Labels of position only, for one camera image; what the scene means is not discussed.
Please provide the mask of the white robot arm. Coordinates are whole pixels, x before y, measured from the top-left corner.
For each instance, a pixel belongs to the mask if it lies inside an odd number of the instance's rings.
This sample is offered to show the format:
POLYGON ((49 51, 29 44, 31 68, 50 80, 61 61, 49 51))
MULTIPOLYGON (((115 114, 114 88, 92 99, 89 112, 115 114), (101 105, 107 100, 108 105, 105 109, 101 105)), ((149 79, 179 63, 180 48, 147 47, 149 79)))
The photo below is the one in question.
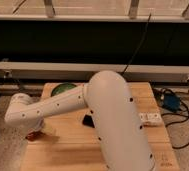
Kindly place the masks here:
POLYGON ((100 71, 89 82, 37 103, 17 93, 5 122, 34 131, 46 117, 84 108, 92 114, 108 171, 157 171, 128 83, 114 71, 100 71))

